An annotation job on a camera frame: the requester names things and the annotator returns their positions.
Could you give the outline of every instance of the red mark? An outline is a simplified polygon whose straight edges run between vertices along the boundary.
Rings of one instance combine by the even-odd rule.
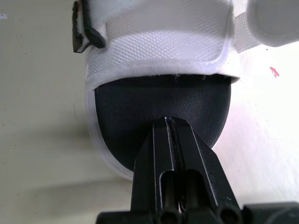
[[[279,76],[279,73],[275,70],[275,68],[270,67],[270,69],[272,70],[272,74],[274,75],[274,77]]]

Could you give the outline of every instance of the black plastic part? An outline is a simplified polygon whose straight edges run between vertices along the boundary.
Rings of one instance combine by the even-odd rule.
[[[84,32],[90,44],[97,48],[104,48],[106,46],[105,39],[102,35],[92,27],[90,16],[89,0],[81,0]]]
[[[103,139],[112,155],[133,171],[148,130],[162,117],[187,120],[213,147],[228,115],[231,82],[219,75],[135,77],[103,84],[94,92]]]
[[[131,210],[158,212],[166,209],[165,201],[167,209],[180,204],[182,211],[198,207],[216,211],[227,204],[238,208],[216,154],[178,118],[154,122],[135,162]]]
[[[72,15],[72,23],[73,23],[73,51],[74,53],[82,53],[79,52],[80,47],[83,43],[83,36],[78,31],[78,10],[79,10],[79,4],[77,2],[74,2],[73,5],[73,15]]]
[[[298,203],[245,205],[242,211],[244,224],[298,224]]]

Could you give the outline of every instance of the white surface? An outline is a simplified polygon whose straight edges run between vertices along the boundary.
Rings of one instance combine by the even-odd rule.
[[[104,165],[87,132],[71,3],[0,5],[9,15],[0,21],[0,223],[93,224],[101,211],[129,209],[131,182]],[[242,56],[245,77],[215,147],[240,205],[299,201],[298,52],[296,43]]]

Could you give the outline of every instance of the white strap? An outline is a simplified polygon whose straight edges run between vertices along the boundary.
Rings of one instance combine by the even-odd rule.
[[[246,15],[246,13],[242,13],[235,18],[234,47],[238,53],[242,53],[261,44],[251,34]]]

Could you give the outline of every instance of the black mesh fabric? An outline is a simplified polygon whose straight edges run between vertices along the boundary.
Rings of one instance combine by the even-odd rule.
[[[163,75],[126,78],[95,89],[100,130],[112,155],[134,170],[154,120],[185,119],[213,147],[229,110],[231,82],[224,76]]]

